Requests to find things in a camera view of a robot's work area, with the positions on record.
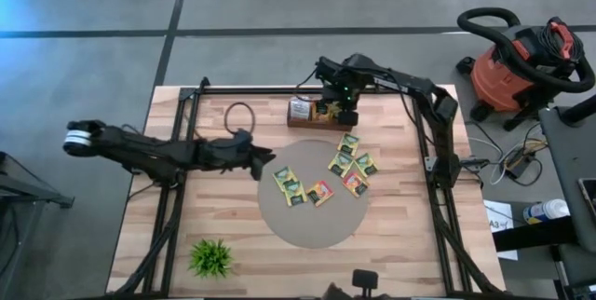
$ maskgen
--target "wooden tabletop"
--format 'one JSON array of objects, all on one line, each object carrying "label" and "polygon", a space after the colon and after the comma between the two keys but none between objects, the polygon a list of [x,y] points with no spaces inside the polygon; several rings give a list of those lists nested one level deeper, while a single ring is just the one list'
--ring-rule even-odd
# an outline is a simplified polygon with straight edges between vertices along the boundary
[{"label": "wooden tabletop", "polygon": [[[444,87],[456,96],[454,86]],[[146,135],[169,139],[179,89],[156,88]],[[339,142],[339,131],[288,128],[288,99],[287,95],[203,95],[196,131],[206,138],[228,137],[224,111],[231,103],[243,101],[256,114],[256,145],[275,150],[306,139]],[[358,112],[359,125],[353,133],[360,137],[359,152],[369,152],[380,170],[370,177],[368,212],[351,237],[328,249],[294,247],[278,238],[261,218],[257,182],[246,170],[225,174],[192,171],[186,182],[170,296],[321,296],[331,282],[356,294],[359,289],[351,286],[355,268],[379,274],[378,293],[444,295],[415,126],[406,116],[399,95],[362,95]],[[250,122],[245,108],[230,113],[232,130],[246,128]],[[454,122],[454,144],[460,157],[469,156],[459,112]],[[504,289],[481,190],[471,178],[462,172],[462,180],[454,188],[464,244],[489,280]],[[146,176],[137,176],[131,192],[148,184]],[[158,197],[159,188],[151,188],[129,202],[107,291],[121,286],[147,253]],[[223,239],[232,248],[234,262],[227,279],[202,280],[188,270],[191,246],[201,239]],[[156,280],[161,280],[164,255],[165,250],[157,262]],[[461,290],[451,251],[450,261],[455,289]]]}]

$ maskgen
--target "vacuum hose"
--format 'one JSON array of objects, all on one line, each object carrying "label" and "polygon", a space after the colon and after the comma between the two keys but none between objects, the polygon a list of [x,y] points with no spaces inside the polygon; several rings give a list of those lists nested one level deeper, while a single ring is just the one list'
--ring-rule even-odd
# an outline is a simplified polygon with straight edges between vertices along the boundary
[{"label": "vacuum hose", "polygon": [[459,15],[457,18],[457,25],[462,28],[462,30],[494,42],[500,52],[504,55],[503,58],[511,64],[512,67],[523,73],[524,77],[527,77],[529,80],[538,84],[548,85],[559,91],[570,93],[580,93],[594,87],[594,72],[589,66],[585,56],[582,56],[576,64],[576,71],[579,76],[578,82],[560,79],[553,75],[540,72],[523,59],[518,50],[513,46],[513,43],[503,34],[495,29],[469,21],[470,19],[484,16],[493,16],[504,20],[507,22],[508,27],[520,25],[520,20],[513,12],[501,7],[479,7],[468,10]]}]

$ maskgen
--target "spray can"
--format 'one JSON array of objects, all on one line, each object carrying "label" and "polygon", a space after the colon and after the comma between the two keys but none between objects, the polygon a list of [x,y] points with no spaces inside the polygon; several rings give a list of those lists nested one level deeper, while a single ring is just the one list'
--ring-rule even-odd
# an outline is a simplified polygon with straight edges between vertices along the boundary
[{"label": "spray can", "polygon": [[569,216],[569,208],[567,208],[567,202],[560,198],[536,203],[523,210],[523,219],[528,225],[535,225],[564,216]]}]

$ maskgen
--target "paper sign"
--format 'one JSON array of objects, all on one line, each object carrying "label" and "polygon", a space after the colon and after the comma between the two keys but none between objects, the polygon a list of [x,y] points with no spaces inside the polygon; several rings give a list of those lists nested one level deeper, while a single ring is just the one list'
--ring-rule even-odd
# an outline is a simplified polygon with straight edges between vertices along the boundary
[{"label": "paper sign", "polygon": [[[491,232],[503,231],[513,227],[511,205],[508,203],[484,200],[484,206],[486,207],[486,214],[488,215],[488,220],[491,224]],[[497,252],[496,255],[503,259],[518,260],[517,250]]]}]

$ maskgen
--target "potted plant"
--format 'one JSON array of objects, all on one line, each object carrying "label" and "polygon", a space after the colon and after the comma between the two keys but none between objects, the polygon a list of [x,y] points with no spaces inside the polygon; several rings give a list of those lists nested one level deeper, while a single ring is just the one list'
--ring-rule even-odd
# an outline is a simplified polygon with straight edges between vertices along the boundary
[{"label": "potted plant", "polygon": [[190,266],[188,269],[195,271],[195,276],[201,278],[207,277],[227,277],[230,271],[232,256],[230,248],[224,246],[224,240],[204,240],[193,245],[190,252]]}]

